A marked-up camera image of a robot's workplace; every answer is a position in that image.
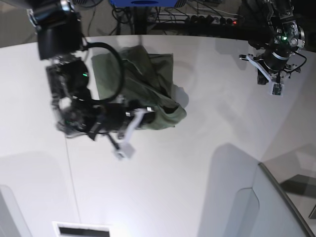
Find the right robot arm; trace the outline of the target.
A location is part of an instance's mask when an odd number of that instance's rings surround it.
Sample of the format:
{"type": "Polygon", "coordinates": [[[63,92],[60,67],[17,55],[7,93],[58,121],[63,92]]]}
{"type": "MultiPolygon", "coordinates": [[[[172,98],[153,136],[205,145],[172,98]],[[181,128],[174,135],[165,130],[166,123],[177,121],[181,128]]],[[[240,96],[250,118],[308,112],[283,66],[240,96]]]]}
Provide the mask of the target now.
{"type": "Polygon", "coordinates": [[[46,68],[51,106],[57,129],[66,137],[86,135],[95,140],[98,135],[117,133],[119,139],[127,142],[134,130],[154,120],[152,107],[143,106],[137,100],[124,101],[122,58],[110,45],[85,39],[79,13],[70,0],[10,0],[8,4],[26,10],[37,34],[39,57],[51,61],[46,68]],[[108,50],[118,63],[118,86],[111,96],[102,100],[91,97],[88,68],[75,55],[94,47],[108,50]]]}

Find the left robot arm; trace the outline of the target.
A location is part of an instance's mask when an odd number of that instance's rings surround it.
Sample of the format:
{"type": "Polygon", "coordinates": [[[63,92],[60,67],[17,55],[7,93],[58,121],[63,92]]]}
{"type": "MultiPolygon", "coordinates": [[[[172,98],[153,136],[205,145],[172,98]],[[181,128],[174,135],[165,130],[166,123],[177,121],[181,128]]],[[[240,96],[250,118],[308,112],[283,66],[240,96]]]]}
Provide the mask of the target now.
{"type": "Polygon", "coordinates": [[[300,73],[307,62],[307,58],[298,52],[305,46],[305,33],[294,18],[290,0],[263,0],[259,8],[269,29],[269,42],[249,40],[250,46],[264,52],[256,56],[240,55],[239,58],[257,69],[259,85],[271,82],[280,86],[284,76],[300,73]]]}

